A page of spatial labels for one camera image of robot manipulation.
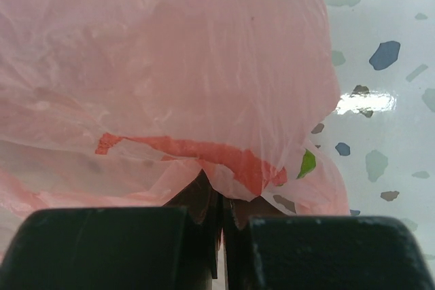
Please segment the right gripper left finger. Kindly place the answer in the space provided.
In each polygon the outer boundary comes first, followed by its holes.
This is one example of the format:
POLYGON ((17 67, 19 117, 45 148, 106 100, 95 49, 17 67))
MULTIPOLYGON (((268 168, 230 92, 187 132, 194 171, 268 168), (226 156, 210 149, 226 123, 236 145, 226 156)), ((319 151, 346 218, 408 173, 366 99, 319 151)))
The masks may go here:
POLYGON ((212 188, 205 171, 201 170, 191 183, 164 205, 187 210, 187 251, 204 259, 211 278, 217 278, 221 245, 221 195, 212 188))

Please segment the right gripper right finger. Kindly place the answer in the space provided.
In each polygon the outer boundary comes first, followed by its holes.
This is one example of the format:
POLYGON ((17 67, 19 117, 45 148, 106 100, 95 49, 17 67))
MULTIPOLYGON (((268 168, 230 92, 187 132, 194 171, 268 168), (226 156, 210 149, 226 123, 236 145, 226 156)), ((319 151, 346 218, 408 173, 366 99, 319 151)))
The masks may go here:
POLYGON ((285 214, 258 197, 244 200, 223 199, 224 268, 227 289, 255 289, 254 254, 249 219, 284 217, 285 214))

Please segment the pink plastic bag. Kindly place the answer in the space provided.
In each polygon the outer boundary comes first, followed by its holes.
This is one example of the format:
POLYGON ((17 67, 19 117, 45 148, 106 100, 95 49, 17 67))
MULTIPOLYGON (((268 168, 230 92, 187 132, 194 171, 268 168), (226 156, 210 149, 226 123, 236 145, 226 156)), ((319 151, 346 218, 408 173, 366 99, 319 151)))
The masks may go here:
POLYGON ((41 209, 228 198, 348 215, 312 130, 340 99, 324 0, 1 0, 1 249, 41 209))

